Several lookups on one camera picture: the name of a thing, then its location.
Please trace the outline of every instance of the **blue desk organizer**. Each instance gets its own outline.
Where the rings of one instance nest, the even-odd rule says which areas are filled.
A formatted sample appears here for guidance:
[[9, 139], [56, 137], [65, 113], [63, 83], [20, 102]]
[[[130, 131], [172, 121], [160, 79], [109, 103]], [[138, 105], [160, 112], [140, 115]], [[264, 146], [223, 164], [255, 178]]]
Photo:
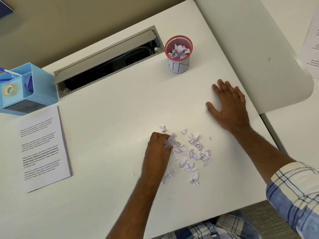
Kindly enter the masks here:
[[[31, 63], [24, 64], [11, 71], [21, 74], [15, 76], [8, 73], [0, 75], [0, 112], [23, 116], [43, 107], [58, 102], [58, 95], [54, 82], [54, 76], [36, 67]], [[26, 87], [26, 83], [32, 77], [33, 87]], [[6, 88], [14, 87], [15, 95], [8, 95]]]

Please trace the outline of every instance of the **shirt sleeve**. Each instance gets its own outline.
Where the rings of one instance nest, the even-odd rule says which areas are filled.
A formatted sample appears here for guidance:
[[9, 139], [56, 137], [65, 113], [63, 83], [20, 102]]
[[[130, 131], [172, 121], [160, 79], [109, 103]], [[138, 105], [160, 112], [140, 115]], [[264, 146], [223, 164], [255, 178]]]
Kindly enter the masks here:
[[319, 235], [319, 172], [302, 162], [278, 170], [267, 185], [268, 201], [304, 239]]

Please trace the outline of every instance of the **blue checkered shirt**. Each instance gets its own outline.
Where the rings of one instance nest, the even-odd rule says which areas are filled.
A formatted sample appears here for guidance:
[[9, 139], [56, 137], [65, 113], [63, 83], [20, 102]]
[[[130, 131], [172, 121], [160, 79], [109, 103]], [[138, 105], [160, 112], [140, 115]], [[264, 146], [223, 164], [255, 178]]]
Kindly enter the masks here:
[[[303, 239], [319, 238], [319, 172], [302, 162], [278, 170], [267, 186], [268, 201]], [[254, 227], [236, 213], [168, 233], [162, 239], [260, 239]]]

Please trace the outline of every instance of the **wall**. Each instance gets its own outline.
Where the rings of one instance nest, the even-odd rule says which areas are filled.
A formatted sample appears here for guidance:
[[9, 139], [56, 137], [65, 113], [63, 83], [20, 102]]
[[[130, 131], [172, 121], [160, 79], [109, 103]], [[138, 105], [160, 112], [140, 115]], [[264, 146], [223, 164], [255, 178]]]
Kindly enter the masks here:
[[0, 20], [0, 67], [11, 69], [44, 67], [184, 0], [2, 1], [15, 10]]

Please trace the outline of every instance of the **masking tape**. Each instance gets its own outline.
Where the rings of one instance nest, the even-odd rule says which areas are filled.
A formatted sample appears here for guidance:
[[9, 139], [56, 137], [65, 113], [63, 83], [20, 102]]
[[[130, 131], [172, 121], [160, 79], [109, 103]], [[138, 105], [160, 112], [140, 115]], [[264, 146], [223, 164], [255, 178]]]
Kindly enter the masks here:
[[15, 96], [18, 93], [18, 87], [14, 84], [7, 84], [2, 88], [4, 96]]

